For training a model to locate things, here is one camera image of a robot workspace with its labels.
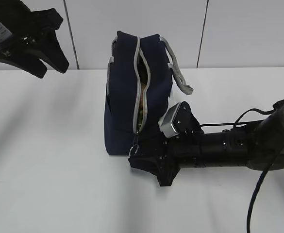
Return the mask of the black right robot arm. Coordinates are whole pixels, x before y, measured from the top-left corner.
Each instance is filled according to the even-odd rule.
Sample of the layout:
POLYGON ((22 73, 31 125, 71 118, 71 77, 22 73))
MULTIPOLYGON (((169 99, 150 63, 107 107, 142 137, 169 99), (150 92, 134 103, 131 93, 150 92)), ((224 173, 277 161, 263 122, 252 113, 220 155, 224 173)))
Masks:
POLYGON ((205 133, 183 101, 171 107, 156 137, 139 142, 129 157, 132 168, 149 172, 171 186, 182 168, 244 166, 262 171, 275 152, 272 170, 284 169, 284 100, 264 120, 237 123, 229 130, 205 133))

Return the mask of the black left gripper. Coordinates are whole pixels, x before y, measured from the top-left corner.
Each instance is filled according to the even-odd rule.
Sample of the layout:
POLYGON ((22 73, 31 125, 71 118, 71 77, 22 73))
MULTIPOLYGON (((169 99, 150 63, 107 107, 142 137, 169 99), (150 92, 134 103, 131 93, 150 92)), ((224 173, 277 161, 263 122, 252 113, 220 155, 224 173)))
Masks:
POLYGON ((63 18, 55 10, 31 11, 20 0, 0 0, 0 50, 25 46, 25 53, 0 52, 0 63, 24 70, 40 79, 47 63, 60 73, 66 73, 69 62, 57 36, 63 18))

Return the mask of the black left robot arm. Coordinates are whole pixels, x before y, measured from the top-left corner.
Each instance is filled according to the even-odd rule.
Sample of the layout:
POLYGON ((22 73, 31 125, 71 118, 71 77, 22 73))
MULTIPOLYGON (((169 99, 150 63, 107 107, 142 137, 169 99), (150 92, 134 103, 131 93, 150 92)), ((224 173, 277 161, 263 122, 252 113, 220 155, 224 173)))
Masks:
POLYGON ((31 11, 20 0, 0 0, 0 63, 40 79, 47 66, 66 73, 69 62, 56 36, 63 21, 54 8, 31 11))

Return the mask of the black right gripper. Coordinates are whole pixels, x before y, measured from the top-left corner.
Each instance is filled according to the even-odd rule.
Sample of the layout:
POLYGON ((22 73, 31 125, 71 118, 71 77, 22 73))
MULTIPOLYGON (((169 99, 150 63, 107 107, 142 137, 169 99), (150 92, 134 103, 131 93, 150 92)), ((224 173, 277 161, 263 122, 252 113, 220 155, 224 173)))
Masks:
POLYGON ((201 151, 201 137, 195 135, 135 140, 129 163, 131 168, 154 175, 162 187, 171 186, 181 168, 206 167, 201 151))

